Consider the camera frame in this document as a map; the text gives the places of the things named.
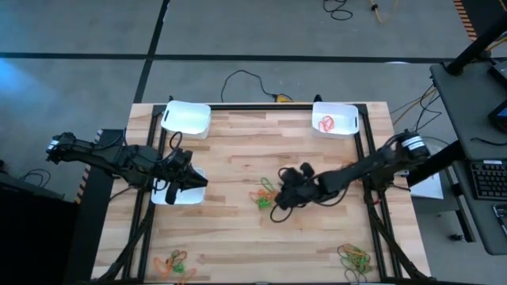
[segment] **desk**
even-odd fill
[[[494,128],[487,116],[501,102],[507,100],[505,88],[488,74],[489,63],[471,63],[458,76],[449,75],[443,66],[434,65],[430,70],[444,106],[458,135],[458,141],[421,165],[409,176],[409,184],[416,184],[443,168],[452,165],[458,178],[458,196],[463,196],[475,221],[478,233],[489,254],[507,254],[507,237],[493,213],[493,205],[500,201],[476,200],[473,184],[467,175],[465,160],[507,159],[505,146],[490,146],[471,141],[479,137],[490,141],[507,141],[507,135]],[[465,236],[471,234],[470,224],[461,209],[461,225]]]
[[[381,146],[393,135],[387,104],[367,106],[375,144]],[[129,144],[146,144],[152,109],[152,104],[133,105],[127,128]],[[261,177],[276,183],[280,167],[310,162],[319,173],[357,160],[353,139],[316,139],[309,135],[310,127],[311,110],[213,111],[208,137],[202,141],[184,139],[181,143],[183,149],[194,152],[194,167],[206,171],[209,184],[205,201],[196,207],[155,208],[145,281],[165,281],[154,270],[153,259],[166,259],[175,249],[188,251],[185,266],[197,269],[190,282],[346,281],[337,255],[337,247],[345,243],[357,245],[372,256],[374,270],[367,277],[369,281],[378,280],[359,181],[351,184],[336,207],[310,204],[296,208],[281,224],[271,222],[269,210],[259,211],[248,197],[248,192],[261,188]],[[159,134],[158,124],[154,147]],[[402,178],[395,183],[406,186]],[[126,186],[124,181],[116,181],[112,194]],[[135,197],[135,191],[125,192],[109,204],[93,277],[105,273],[127,243]],[[410,193],[389,189],[387,202],[398,243],[419,270],[429,275]],[[134,268],[139,263],[139,248]],[[392,276],[385,244],[383,251]],[[197,262],[201,254],[203,264]],[[170,281],[177,279],[176,274],[170,277]]]

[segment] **orange striped edge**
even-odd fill
[[[95,139],[93,140],[94,143],[98,143],[99,139],[101,139],[102,130],[98,130],[97,134],[95,135]],[[81,177],[81,183],[79,184],[78,193],[76,194],[76,199],[74,200],[77,204],[81,203],[82,195],[85,193],[86,189],[86,182],[88,181],[88,176],[90,174],[90,169],[92,167],[90,165],[85,166],[85,172],[82,174]]]
[[[475,32],[472,23],[470,23],[470,19],[468,18],[467,11],[463,7],[463,3],[461,0],[452,0],[454,5],[456,6],[456,10],[458,11],[459,18],[463,22],[463,26],[465,27],[465,32],[467,32],[468,38],[470,40],[477,40],[477,33]]]

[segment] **rubber band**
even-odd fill
[[[272,206],[272,202],[274,202],[278,192],[266,177],[261,178],[261,184],[265,189],[260,189],[257,192],[248,192],[248,196],[260,209],[264,209]]]
[[[183,260],[185,260],[187,256],[188,254],[185,250],[174,250],[171,253],[170,258],[168,258],[166,261],[155,257],[153,259],[155,271],[160,274],[163,279],[168,279],[171,271],[182,272],[185,270],[185,267],[183,267]]]
[[[334,120],[332,116],[324,116],[320,122],[318,122],[318,129],[324,132],[329,132],[334,129]]]
[[[269,192],[275,192],[275,187],[273,186],[273,184],[271,184],[271,181],[269,181],[268,178],[266,177],[262,177],[261,178],[261,184],[262,186],[264,186],[264,188],[266,188],[266,190],[268,190]]]
[[[163,279],[168,279],[169,278],[169,275],[171,273],[171,265],[170,265],[170,262],[167,262],[169,260],[166,260],[166,261],[162,261],[160,258],[158,257],[155,257],[153,259],[153,263],[154,263],[154,266],[155,266],[155,271],[160,274],[160,276],[163,278]],[[163,264],[163,268],[165,270],[162,270],[159,265],[160,264]]]
[[[177,285],[185,285],[190,278],[192,278],[197,273],[197,269],[192,268],[185,272],[180,280],[177,282]]]
[[[352,280],[347,275],[348,272],[352,272],[356,282],[360,282],[361,277],[366,280],[366,275],[364,273],[369,272],[372,268],[370,267],[371,257],[360,248],[350,245],[344,244],[340,245],[337,248],[337,253],[341,257],[340,262],[345,267],[345,278],[352,282]]]

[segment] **table leg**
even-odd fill
[[[459,225],[463,231],[464,239],[466,242],[475,242],[476,240],[474,232],[472,231],[470,219],[467,217],[464,206],[461,203],[461,199],[459,198],[463,194],[459,184],[454,184],[452,186],[452,192],[454,193],[456,202],[458,203],[459,210],[456,210],[456,216],[458,217]]]

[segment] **green rubber band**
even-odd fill
[[[183,266],[183,263],[177,264],[173,266],[173,271],[176,273],[184,273],[185,272],[185,266]]]

